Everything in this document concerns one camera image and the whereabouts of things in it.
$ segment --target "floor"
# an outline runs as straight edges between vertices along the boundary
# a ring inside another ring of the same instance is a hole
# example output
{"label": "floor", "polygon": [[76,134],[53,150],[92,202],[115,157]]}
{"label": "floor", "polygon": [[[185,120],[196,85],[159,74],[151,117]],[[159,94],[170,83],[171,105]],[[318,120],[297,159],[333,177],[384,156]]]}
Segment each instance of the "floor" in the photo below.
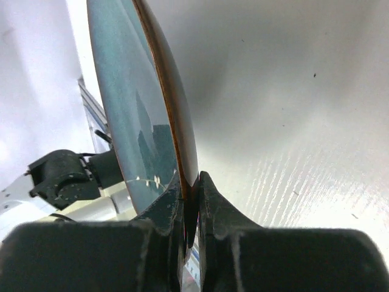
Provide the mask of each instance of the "floor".
{"label": "floor", "polygon": [[[264,226],[363,230],[389,261],[388,2],[148,2],[221,193]],[[84,1],[67,7],[75,46],[64,1],[0,0],[0,187],[48,151],[92,147]]]}

